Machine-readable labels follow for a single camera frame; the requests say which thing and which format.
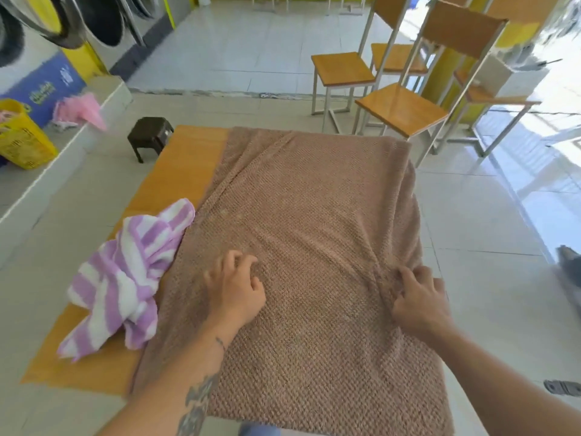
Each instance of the tattoo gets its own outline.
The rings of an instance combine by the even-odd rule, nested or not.
[[[192,402],[192,409],[179,420],[176,436],[198,436],[200,434],[208,402],[210,402],[210,392],[217,378],[217,373],[206,376],[200,384],[189,388],[188,395],[185,397],[185,406],[189,407]]]
[[[222,346],[224,353],[226,353],[226,346],[224,345],[224,342],[220,339],[220,337],[216,337],[216,342]]]

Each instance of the person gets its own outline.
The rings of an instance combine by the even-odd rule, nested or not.
[[[210,308],[197,337],[99,436],[200,433],[224,353],[265,304],[264,287],[251,272],[257,261],[239,251],[229,251],[215,261],[204,275]],[[429,267],[399,271],[404,289],[394,303],[393,318],[446,363],[489,435],[580,434],[581,412],[537,388],[463,335],[452,320],[444,282],[433,278]],[[245,429],[248,434],[252,430],[252,426]]]

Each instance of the brown blanket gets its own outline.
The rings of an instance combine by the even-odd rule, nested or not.
[[[448,435],[441,362],[390,308],[421,261],[409,145],[235,128],[166,276],[134,392],[207,315],[202,272],[254,253],[267,296],[226,353],[208,413],[319,434]]]

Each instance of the person's left arm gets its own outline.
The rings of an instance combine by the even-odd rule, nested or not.
[[[204,275],[210,313],[196,338],[98,436],[198,436],[224,353],[265,303],[262,283],[251,278],[256,261],[238,251],[216,260]]]

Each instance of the plastic basket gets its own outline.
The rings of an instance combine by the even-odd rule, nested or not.
[[[0,155],[26,170],[56,157],[58,150],[26,114],[20,102],[0,99],[0,110],[17,113],[9,121],[0,124]]]

